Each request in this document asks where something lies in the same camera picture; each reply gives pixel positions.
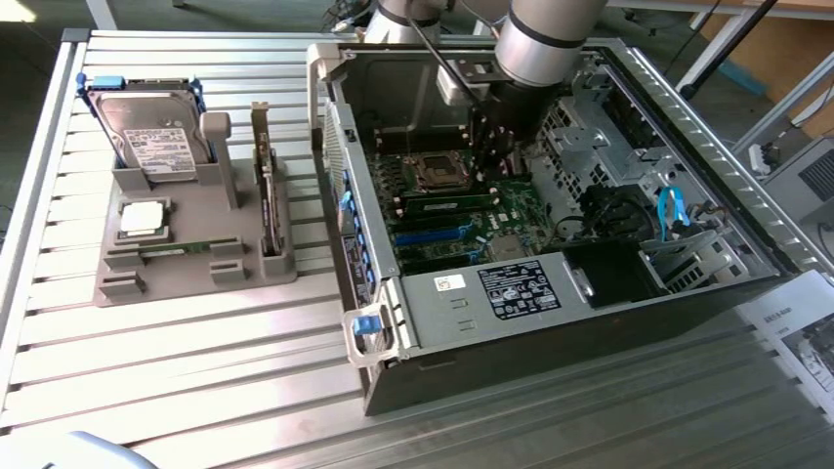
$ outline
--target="hard drive label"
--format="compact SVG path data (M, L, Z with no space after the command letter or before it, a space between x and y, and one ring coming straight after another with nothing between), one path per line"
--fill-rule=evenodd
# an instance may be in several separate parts
M185 130L144 129L124 132L145 174L195 171L195 157Z
M510 320L562 308L538 261L477 271L492 312Z

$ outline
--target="gray component holder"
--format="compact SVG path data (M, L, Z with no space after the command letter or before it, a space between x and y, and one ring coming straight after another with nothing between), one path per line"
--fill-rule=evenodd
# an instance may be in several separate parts
M225 138L228 114L205 113L201 133L212 144L217 162L196 166L197 181L151 184L140 170L113 169L111 203L101 242L92 302L99 307L140 303L293 281L297 277L291 237L287 166L276 159L275 190L279 207L280 256L263 257L261 209L252 161L229 160ZM165 202L164 239L117 244L120 212L125 202ZM201 253L141 256L144 246L159 243L236 242L211 244ZM235 265L216 269L219 265Z

